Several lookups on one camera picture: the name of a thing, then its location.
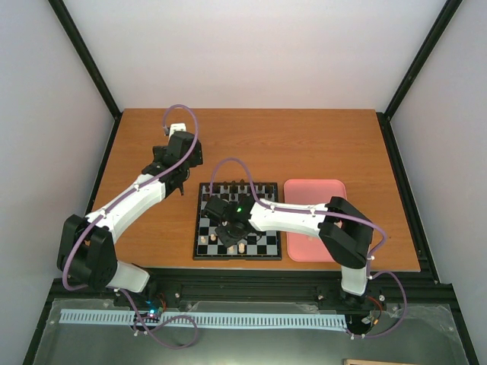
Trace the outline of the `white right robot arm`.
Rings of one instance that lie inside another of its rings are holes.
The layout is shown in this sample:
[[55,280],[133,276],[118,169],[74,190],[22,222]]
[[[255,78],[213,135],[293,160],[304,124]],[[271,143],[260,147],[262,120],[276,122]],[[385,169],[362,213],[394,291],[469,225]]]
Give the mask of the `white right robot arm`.
[[346,199],[326,204],[292,205],[245,196],[227,202],[212,196],[202,216],[218,226],[215,234],[224,246],[238,244],[251,233],[296,233],[317,238],[341,266],[342,291],[362,296],[368,282],[369,248],[376,226]]

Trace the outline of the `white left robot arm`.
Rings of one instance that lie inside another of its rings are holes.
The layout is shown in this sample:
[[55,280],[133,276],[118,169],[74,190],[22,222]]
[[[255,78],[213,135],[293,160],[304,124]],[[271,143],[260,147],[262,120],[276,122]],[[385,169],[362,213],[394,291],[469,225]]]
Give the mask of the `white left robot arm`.
[[66,219],[56,264],[69,290],[68,278],[81,282],[79,288],[106,287],[131,291],[142,306],[158,297],[158,286],[150,274],[116,257],[115,244],[124,231],[149,208],[165,200],[175,190],[183,191],[189,170],[202,164],[198,138],[185,131],[170,134],[166,146],[153,147],[153,161],[126,190],[96,211]]

